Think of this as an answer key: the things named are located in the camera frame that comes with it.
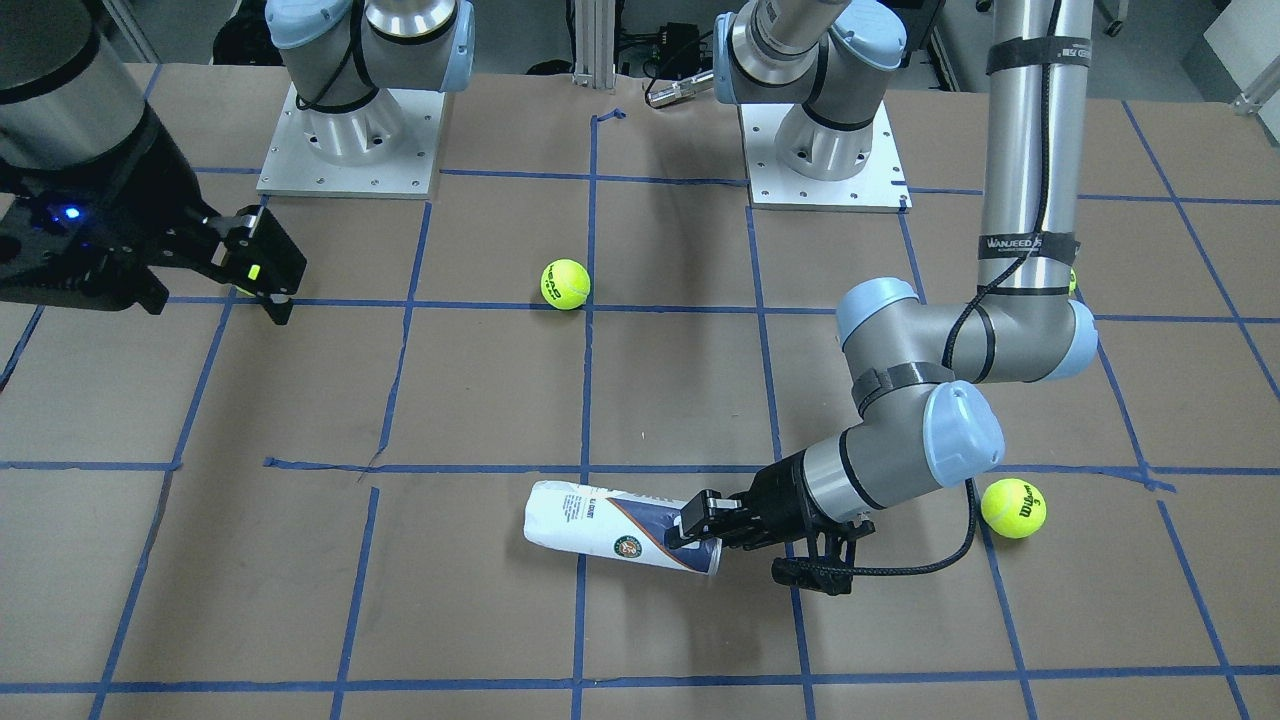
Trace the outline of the white tennis ball can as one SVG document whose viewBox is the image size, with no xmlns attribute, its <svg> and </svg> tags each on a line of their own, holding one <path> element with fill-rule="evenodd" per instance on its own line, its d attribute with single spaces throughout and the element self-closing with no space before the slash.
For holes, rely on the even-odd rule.
<svg viewBox="0 0 1280 720">
<path fill-rule="evenodd" d="M 525 506 L 524 537 L 550 550 L 714 575 L 721 566 L 718 539 L 676 550 L 664 544 L 682 507 L 669 498 L 539 480 Z"/>
</svg>

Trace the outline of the tennis ball middle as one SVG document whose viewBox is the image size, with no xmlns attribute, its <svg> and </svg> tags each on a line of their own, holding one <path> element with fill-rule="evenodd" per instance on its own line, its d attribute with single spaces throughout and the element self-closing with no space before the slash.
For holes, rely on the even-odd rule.
<svg viewBox="0 0 1280 720">
<path fill-rule="evenodd" d="M 1048 511 L 1043 493 L 1030 482 L 1004 478 L 983 492 L 980 514 L 996 534 L 1021 539 L 1043 527 Z"/>
</svg>

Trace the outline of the tennis ball far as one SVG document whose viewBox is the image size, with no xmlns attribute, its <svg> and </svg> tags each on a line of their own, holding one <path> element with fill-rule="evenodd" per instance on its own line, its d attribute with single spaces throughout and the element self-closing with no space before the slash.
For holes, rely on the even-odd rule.
<svg viewBox="0 0 1280 720">
<path fill-rule="evenodd" d="M 573 259 L 562 258 L 549 263 L 540 278 L 543 299 L 563 311 L 581 307 L 591 293 L 591 278 L 586 268 Z"/>
</svg>

